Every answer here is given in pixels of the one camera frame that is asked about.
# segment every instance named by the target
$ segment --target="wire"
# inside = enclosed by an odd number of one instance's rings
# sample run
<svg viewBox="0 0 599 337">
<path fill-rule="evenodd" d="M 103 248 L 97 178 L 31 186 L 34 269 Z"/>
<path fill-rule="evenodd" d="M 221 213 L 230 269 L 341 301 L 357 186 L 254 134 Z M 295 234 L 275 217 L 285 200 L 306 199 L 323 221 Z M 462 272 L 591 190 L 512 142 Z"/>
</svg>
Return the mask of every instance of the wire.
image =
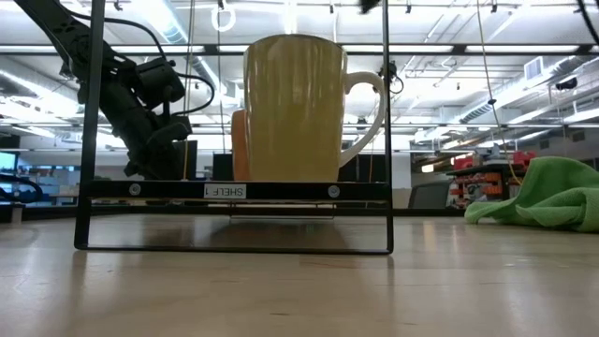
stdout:
<svg viewBox="0 0 599 337">
<path fill-rule="evenodd" d="M 64 9 L 68 14 L 74 16 L 75 18 L 80 18 L 80 19 L 84 19 L 84 20 L 92 19 L 92 17 L 89 15 L 84 15 L 84 14 L 74 12 L 66 7 L 64 7 Z M 148 29 L 148 27 L 144 26 L 143 24 L 137 23 L 137 22 L 132 22 L 132 21 L 123 20 L 123 19 L 104 18 L 104 21 L 111 22 L 111 23 L 130 25 L 130 26 L 136 27 L 136 28 L 141 29 L 142 31 L 148 33 L 148 35 L 152 38 L 153 43 L 156 45 L 156 48 L 158 48 L 158 52 L 160 52 L 160 56 L 165 60 L 167 59 L 167 55 L 165 54 L 165 51 L 162 49 L 162 45 L 160 44 L 160 41 L 158 41 L 158 38 L 156 37 L 156 35 L 154 33 L 152 33 L 152 31 L 150 29 Z"/>
<path fill-rule="evenodd" d="M 67 13 L 69 13 L 70 15 L 76 17 L 76 18 L 80 18 L 80 19 L 84 19 L 84 20 L 91 20 L 92 17 L 90 17 L 89 15 L 84 15 L 84 14 L 79 14 L 77 12 L 74 12 L 68 8 L 65 7 L 65 11 Z M 152 38 L 153 43 L 156 45 L 156 48 L 158 48 L 158 51 L 160 52 L 160 56 L 163 59 L 167 59 L 167 55 L 165 54 L 165 51 L 162 49 L 162 45 L 160 44 L 160 41 L 158 41 L 158 38 L 156 37 L 156 35 L 154 33 L 152 33 L 152 31 L 150 29 L 148 29 L 148 27 L 137 23 L 137 22 L 131 22 L 129 20 L 123 20 L 123 19 L 113 19 L 113 18 L 105 18 L 104 19 L 105 22 L 112 22 L 112 23 L 119 23 L 119 24 L 125 24 L 125 25 L 130 25 L 136 28 L 141 29 L 142 31 L 148 33 L 148 35 Z M 211 88 L 211 97 L 208 100 L 208 102 L 206 104 L 203 104 L 197 108 L 193 108 L 190 110 L 183 110 L 183 111 L 179 111 L 179 112 L 175 112 L 175 113 L 171 113 L 171 116 L 178 116 L 178 115 L 183 115 L 183 114 L 188 114 L 188 113 L 193 113 L 196 111 L 200 111 L 202 109 L 205 109 L 206 107 L 210 106 L 210 104 L 212 103 L 212 101 L 214 100 L 214 86 L 212 84 L 210 84 L 208 81 L 206 81 L 205 79 L 202 79 L 200 76 L 195 76 L 195 75 L 187 75 L 187 74 L 181 74 L 181 73 L 177 73 L 178 76 L 186 78 L 186 79 L 194 79 L 194 80 L 200 80 L 203 81 L 204 83 L 206 83 L 206 85 L 208 85 Z"/>
<path fill-rule="evenodd" d="M 512 162 L 509 160 L 509 156 L 507 155 L 507 144 L 505 143 L 504 131 L 502 129 L 501 123 L 499 123 L 499 117 L 497 116 L 497 110 L 495 109 L 495 98 L 493 98 L 493 91 L 490 87 L 490 76 L 489 76 L 489 66 L 487 65 L 487 51 L 485 47 L 485 32 L 483 31 L 483 21 L 480 16 L 480 0 L 476 0 L 476 17 L 478 18 L 478 32 L 480 33 L 480 45 L 483 50 L 483 64 L 485 65 L 485 76 L 487 78 L 487 89 L 489 89 L 489 104 L 493 108 L 493 116 L 495 116 L 495 123 L 497 123 L 497 129 L 499 130 L 499 136 L 502 139 L 502 143 L 504 144 L 504 153 L 505 158 L 507 159 L 507 165 L 509 166 L 509 170 L 512 173 L 512 177 L 518 183 L 518 185 L 522 185 L 522 181 L 516 176 L 516 172 L 514 171 L 514 166 Z"/>
<path fill-rule="evenodd" d="M 201 106 L 190 109 L 190 110 L 174 112 L 174 113 L 170 114 L 171 116 L 179 116 L 179 115 L 183 115 L 183 114 L 193 113 L 193 112 L 200 111 L 200 110 L 205 109 L 206 107 L 210 106 L 210 104 L 214 100 L 214 86 L 209 81 L 201 78 L 200 76 L 196 76 L 196 75 L 187 75 L 187 74 L 182 74 L 182 73 L 177 73 L 177 75 L 182 78 L 185 78 L 185 79 L 194 79 L 194 80 L 199 80 L 199 81 L 204 82 L 206 85 L 208 85 L 210 87 L 211 95 L 210 95 L 210 98 L 208 99 L 208 101 L 206 103 L 202 104 Z"/>
<path fill-rule="evenodd" d="M 589 17 L 589 13 L 587 12 L 587 7 L 584 5 L 584 0 L 577 0 L 578 7 L 580 8 L 580 14 L 582 14 L 582 19 L 584 19 L 584 23 L 587 25 L 587 29 L 589 33 L 591 33 L 592 39 L 595 41 L 595 44 L 599 46 L 599 36 L 597 35 L 597 31 L 595 31 L 595 27 L 592 25 L 591 18 Z M 597 6 L 599 7 L 599 0 L 595 0 Z"/>
</svg>

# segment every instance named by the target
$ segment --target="mug handle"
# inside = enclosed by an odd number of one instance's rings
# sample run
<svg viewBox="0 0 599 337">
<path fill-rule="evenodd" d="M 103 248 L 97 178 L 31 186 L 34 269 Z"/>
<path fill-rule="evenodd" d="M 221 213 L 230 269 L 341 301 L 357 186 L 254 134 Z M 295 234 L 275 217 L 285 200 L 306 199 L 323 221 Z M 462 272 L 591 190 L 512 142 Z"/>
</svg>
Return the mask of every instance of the mug handle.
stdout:
<svg viewBox="0 0 599 337">
<path fill-rule="evenodd" d="M 387 110 L 387 91 L 385 90 L 385 84 L 383 80 L 378 77 L 378 75 L 368 72 L 368 71 L 359 71 L 351 74 L 347 74 L 345 78 L 345 94 L 349 94 L 354 85 L 358 83 L 369 83 L 380 95 L 379 103 L 378 103 L 378 112 L 376 117 L 374 118 L 373 126 L 368 130 L 366 135 L 362 137 L 356 144 L 352 145 L 349 149 L 341 152 L 341 157 L 339 160 L 339 167 L 347 164 L 353 157 L 359 154 L 362 149 L 374 138 L 378 130 L 383 125 L 383 121 L 385 120 L 385 111 Z"/>
</svg>

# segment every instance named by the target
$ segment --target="pipe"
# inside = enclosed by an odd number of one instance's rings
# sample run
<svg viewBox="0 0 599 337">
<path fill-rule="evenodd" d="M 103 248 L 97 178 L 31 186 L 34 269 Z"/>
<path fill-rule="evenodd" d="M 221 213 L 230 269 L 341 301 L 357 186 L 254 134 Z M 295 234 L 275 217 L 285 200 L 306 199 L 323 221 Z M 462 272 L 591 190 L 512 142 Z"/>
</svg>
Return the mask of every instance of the pipe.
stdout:
<svg viewBox="0 0 599 337">
<path fill-rule="evenodd" d="M 532 93 L 534 87 L 539 85 L 558 81 L 564 76 L 574 72 L 578 68 L 593 61 L 594 56 L 570 56 L 558 61 L 554 61 L 550 66 L 544 68 L 540 77 L 526 80 L 525 75 L 520 75 L 498 89 L 493 90 L 493 96 L 496 99 L 495 109 L 504 107 L 524 96 Z M 489 104 L 489 97 L 483 95 L 480 99 L 467 105 L 461 113 L 450 120 L 449 124 L 466 124 L 474 118 L 480 117 L 485 113 L 492 112 L 493 106 Z M 416 132 L 416 141 L 436 139 L 447 132 L 446 127 L 436 127 L 432 130 Z"/>
</svg>

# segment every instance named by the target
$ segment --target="orange object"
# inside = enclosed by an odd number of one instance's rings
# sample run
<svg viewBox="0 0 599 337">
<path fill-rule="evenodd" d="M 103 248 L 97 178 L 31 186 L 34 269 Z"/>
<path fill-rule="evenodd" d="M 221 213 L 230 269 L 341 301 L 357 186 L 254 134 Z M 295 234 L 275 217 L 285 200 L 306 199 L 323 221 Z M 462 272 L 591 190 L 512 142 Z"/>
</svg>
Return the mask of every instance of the orange object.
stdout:
<svg viewBox="0 0 599 337">
<path fill-rule="evenodd" d="M 237 182 L 250 180 L 250 163 L 247 152 L 247 114 L 237 110 L 231 116 L 231 146 L 233 149 L 233 179 Z"/>
</svg>

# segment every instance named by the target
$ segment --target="ceiling duct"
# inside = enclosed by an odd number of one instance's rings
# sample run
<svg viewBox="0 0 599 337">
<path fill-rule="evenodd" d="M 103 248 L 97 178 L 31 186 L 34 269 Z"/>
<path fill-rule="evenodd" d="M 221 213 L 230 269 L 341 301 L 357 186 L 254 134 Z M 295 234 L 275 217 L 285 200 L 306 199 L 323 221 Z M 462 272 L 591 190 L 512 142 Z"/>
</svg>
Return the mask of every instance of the ceiling duct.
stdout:
<svg viewBox="0 0 599 337">
<path fill-rule="evenodd" d="M 493 98 L 496 99 L 495 109 L 504 107 L 531 93 L 531 89 L 543 83 L 554 82 L 563 79 L 576 69 L 584 66 L 594 59 L 594 56 L 569 56 L 566 58 L 543 57 L 545 66 L 543 71 L 535 77 L 527 80 L 525 75 L 520 75 L 513 80 L 493 90 Z M 464 107 L 460 114 L 448 121 L 449 124 L 466 124 L 476 117 L 492 112 L 493 107 L 489 104 L 489 96 L 484 95 L 480 99 Z M 446 128 L 437 127 L 432 130 L 419 131 L 416 133 L 416 141 L 438 138 L 447 131 Z"/>
<path fill-rule="evenodd" d="M 144 14 L 144 18 L 160 33 L 160 35 L 170 44 L 185 45 L 189 43 L 189 36 L 183 29 L 183 24 L 174 7 L 169 0 L 137 0 L 139 10 Z M 209 81 L 215 90 L 226 97 L 235 98 L 237 85 L 231 81 L 219 81 L 218 76 L 208 66 L 201 56 L 185 56 L 187 62 L 197 72 L 197 74 Z"/>
</svg>

